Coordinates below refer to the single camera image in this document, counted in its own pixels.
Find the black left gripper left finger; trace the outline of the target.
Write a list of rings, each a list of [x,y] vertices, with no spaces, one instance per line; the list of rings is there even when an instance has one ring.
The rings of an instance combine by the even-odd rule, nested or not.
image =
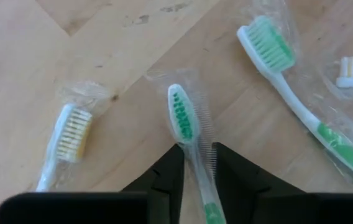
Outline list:
[[[173,145],[118,192],[28,192],[0,204],[0,223],[178,223],[184,155]]]

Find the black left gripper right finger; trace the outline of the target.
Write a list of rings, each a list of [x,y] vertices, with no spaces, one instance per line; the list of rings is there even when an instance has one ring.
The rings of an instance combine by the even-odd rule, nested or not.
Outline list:
[[[228,223],[353,224],[353,194],[305,192],[220,142],[213,146],[216,187]]]

